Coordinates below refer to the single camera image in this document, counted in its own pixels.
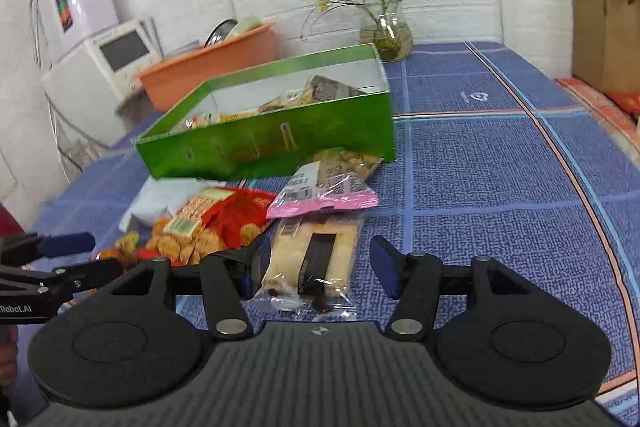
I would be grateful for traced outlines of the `person left hand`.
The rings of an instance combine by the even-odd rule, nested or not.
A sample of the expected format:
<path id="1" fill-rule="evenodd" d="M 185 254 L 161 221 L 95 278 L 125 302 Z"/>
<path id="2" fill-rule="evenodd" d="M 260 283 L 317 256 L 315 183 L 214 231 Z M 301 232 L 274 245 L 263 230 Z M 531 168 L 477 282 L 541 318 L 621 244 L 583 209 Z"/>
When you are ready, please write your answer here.
<path id="1" fill-rule="evenodd" d="M 1 332 L 0 338 L 0 385 L 11 386 L 17 375 L 18 329 L 11 325 Z"/>

